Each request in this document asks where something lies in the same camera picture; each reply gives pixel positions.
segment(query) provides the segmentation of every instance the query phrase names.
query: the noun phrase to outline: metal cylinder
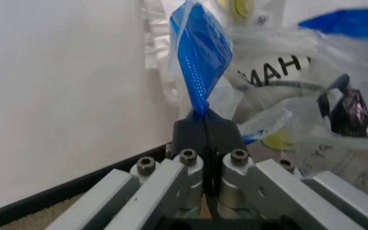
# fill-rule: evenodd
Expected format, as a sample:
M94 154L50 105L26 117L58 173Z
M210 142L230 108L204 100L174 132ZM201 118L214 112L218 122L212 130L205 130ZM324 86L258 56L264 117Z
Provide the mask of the metal cylinder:
M160 163L152 157L142 157L130 168L130 175L138 178L140 185L143 185L159 166Z
M231 162L236 165L245 165L248 162L249 154L243 149L231 151Z
M180 162L185 166L193 166L197 161L197 152L193 149L183 149L180 152Z
M152 157L142 157L137 161L137 170L141 175L149 176L155 169L156 162Z
M186 202L183 204L182 207L180 207L183 209L190 210L201 205L204 161L198 155L195 155L195 159L192 159L192 154L194 153L196 154L196 152L191 151L190 157L191 159L190 160L188 159L188 157L190 156L190 153L188 153L186 156L187 158L184 159L185 163L183 163L182 155L184 151L185 149L180 152L180 155L175 156L174 161L179 161L184 165L188 162L191 162L191 165L189 166L186 165L188 172L188 184L190 185L190 190Z

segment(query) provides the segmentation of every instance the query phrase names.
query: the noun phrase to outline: black object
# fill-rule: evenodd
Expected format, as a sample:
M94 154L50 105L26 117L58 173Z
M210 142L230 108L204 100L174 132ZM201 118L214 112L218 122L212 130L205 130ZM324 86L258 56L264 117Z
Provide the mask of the black object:
M172 157L193 149L203 158L203 188L209 196L219 193L222 158L233 149L247 151L236 124L211 109L204 117L191 111L185 119L176 121L172 139Z
M162 161L165 158L165 145L1 207L0 226L88 191L112 169L119 169L128 172L137 160L144 156L151 156L156 161Z
M332 131L343 136L368 138L368 109L359 90L347 89L330 115Z
M156 230L301 230L290 218L264 219L161 219Z
M347 74L336 79L318 98L322 117L328 116L334 133L346 137L368 138L368 109L359 90L349 87ZM330 109L327 92L339 89L343 97Z

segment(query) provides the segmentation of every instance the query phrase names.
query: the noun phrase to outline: clear plastic bag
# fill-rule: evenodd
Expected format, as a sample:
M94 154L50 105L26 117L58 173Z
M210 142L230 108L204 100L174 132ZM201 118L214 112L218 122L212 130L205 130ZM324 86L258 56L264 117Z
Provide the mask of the clear plastic bag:
M354 108L362 102L368 111L368 42L298 28L232 28L229 35L225 76L244 94L234 120L252 157L286 154L304 176L331 170L368 193L368 138L334 133L319 107L325 95L332 111L351 89L361 95Z
M241 127L283 99L319 96L344 74L368 108L368 42L291 28L231 28L229 35L233 60L225 76L244 93L234 116ZM272 57L272 62L262 57ZM257 62L263 63L263 71Z

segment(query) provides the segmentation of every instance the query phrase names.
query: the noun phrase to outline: plastic bag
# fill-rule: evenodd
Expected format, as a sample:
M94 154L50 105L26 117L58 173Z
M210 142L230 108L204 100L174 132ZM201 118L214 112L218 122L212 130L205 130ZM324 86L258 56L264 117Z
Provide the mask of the plastic bag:
M368 42L298 28L231 28L229 36L233 60L225 76L244 94L234 120L252 158L286 154L304 176L331 170L368 193L368 138L332 129L345 92L358 98L348 108L364 112L356 122L368 121ZM322 95L327 113L319 107Z
M303 21L299 26L325 34L368 39L368 9L340 10Z
M203 115L208 109L208 96L231 62L231 41L214 16L192 0L172 13L170 41L193 109Z
M283 99L319 96L343 74L368 107L368 42L301 29L231 28L229 35L234 53L225 76L244 93L234 116L241 127Z

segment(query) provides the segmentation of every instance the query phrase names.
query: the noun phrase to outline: blue bag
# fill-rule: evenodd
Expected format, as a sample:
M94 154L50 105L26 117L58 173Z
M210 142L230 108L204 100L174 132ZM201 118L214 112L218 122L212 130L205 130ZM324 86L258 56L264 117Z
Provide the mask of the blue bag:
M207 98L232 59L232 43L217 19L187 0L170 17L170 41L187 85L193 110L204 115Z
M344 34L368 39L368 9L340 10L299 23L325 34Z

